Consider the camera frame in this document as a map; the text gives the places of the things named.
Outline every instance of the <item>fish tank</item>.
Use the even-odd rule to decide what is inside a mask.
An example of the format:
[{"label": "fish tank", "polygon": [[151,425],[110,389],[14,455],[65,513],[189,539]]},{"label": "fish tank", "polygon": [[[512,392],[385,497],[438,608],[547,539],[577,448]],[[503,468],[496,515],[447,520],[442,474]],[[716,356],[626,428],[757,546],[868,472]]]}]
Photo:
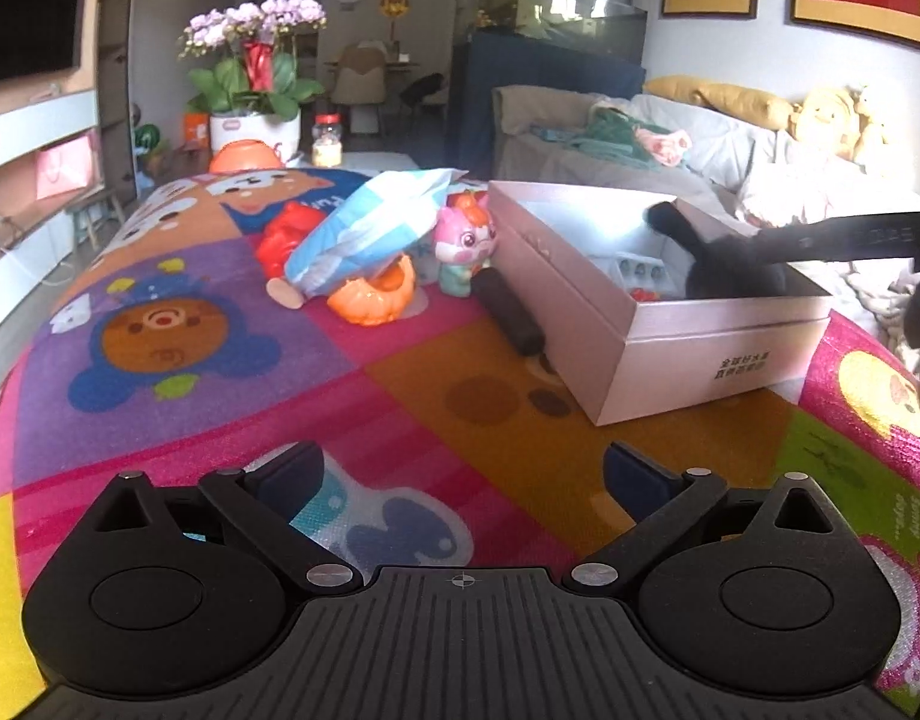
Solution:
[{"label": "fish tank", "polygon": [[461,40],[487,30],[546,40],[581,52],[639,64],[646,39],[645,10],[612,0],[468,0]]}]

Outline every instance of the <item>metal screw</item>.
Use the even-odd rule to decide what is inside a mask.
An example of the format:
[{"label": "metal screw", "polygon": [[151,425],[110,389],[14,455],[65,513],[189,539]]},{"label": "metal screw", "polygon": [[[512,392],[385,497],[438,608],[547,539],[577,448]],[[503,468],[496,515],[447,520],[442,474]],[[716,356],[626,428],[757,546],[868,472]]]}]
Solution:
[{"label": "metal screw", "polygon": [[324,562],[306,572],[306,581],[317,587],[339,587],[353,579],[353,572],[346,565]]},{"label": "metal screw", "polygon": [[616,569],[605,562],[583,562],[570,571],[570,576],[587,587],[605,587],[620,578]]}]

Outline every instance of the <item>pink bag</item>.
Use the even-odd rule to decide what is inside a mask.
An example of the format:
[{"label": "pink bag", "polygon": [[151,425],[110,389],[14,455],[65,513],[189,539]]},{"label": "pink bag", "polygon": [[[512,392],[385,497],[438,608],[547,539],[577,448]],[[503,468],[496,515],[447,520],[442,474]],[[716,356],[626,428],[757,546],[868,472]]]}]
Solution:
[{"label": "pink bag", "polygon": [[82,135],[36,154],[36,199],[85,189],[93,182],[93,148]]}]

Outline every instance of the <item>orange bowl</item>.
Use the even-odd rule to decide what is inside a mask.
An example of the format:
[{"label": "orange bowl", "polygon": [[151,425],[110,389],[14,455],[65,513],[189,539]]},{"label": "orange bowl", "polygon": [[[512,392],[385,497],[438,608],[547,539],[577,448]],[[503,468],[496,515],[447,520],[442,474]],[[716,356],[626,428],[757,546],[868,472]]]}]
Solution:
[{"label": "orange bowl", "polygon": [[375,279],[347,281],[329,296],[326,304],[347,322],[375,327],[399,319],[410,305],[415,288],[413,262],[404,254]]},{"label": "orange bowl", "polygon": [[210,162],[210,172],[282,170],[286,167],[263,141],[233,141],[221,148]]}]

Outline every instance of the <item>colorful play mat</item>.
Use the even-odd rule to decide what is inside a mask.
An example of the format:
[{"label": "colorful play mat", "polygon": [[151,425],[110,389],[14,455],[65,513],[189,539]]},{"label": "colorful play mat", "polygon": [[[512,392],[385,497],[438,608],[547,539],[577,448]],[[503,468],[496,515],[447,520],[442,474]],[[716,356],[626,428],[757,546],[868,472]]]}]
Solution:
[{"label": "colorful play mat", "polygon": [[323,300],[268,298],[253,255],[264,225],[287,199],[329,211],[364,181],[264,170],[159,189],[16,365],[0,394],[0,720],[43,688],[23,593],[112,475],[189,485],[300,440],[322,445],[327,474],[293,523],[367,576],[384,563],[561,571],[631,525],[601,478],[614,440],[741,487],[805,471],[903,603],[879,686],[914,712],[920,409],[881,346],[834,316],[804,382],[594,428],[548,362],[517,357],[475,301],[436,284],[416,316],[372,329]]}]

